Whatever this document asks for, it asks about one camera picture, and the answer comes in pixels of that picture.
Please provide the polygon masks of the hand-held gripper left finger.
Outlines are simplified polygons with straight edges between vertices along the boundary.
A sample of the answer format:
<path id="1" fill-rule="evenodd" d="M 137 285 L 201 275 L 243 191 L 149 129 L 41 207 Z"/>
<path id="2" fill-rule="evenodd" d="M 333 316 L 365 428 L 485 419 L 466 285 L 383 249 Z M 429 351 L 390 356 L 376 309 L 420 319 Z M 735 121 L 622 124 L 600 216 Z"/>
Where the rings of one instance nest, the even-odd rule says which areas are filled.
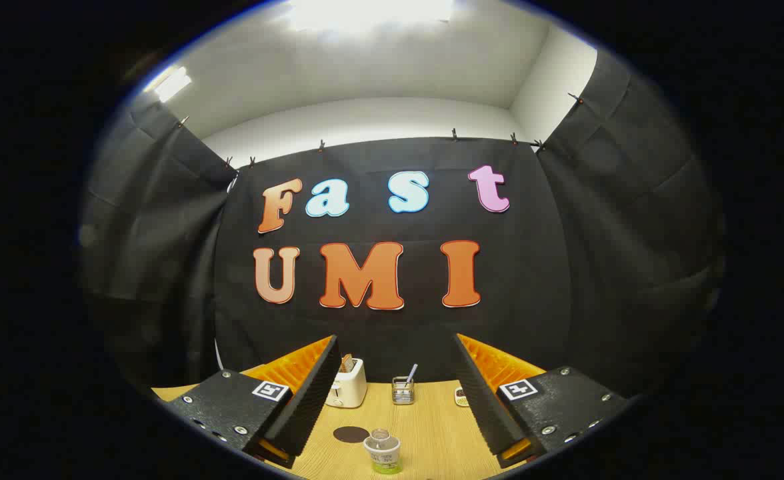
<path id="1" fill-rule="evenodd" d="M 165 406 L 231 449 L 291 468 L 325 406 L 340 359 L 337 337 L 328 335 L 251 374 L 224 369 Z"/>

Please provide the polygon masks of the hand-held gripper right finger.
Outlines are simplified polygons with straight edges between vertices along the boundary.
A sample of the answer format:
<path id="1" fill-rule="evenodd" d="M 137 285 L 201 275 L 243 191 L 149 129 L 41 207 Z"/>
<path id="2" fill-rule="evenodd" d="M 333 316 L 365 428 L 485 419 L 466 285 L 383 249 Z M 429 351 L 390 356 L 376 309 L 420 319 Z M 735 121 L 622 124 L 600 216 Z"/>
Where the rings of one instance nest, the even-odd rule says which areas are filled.
<path id="1" fill-rule="evenodd" d="M 453 335 L 456 375 L 499 466 L 565 449 L 629 401 L 575 367 L 545 370 L 468 335 Z"/>

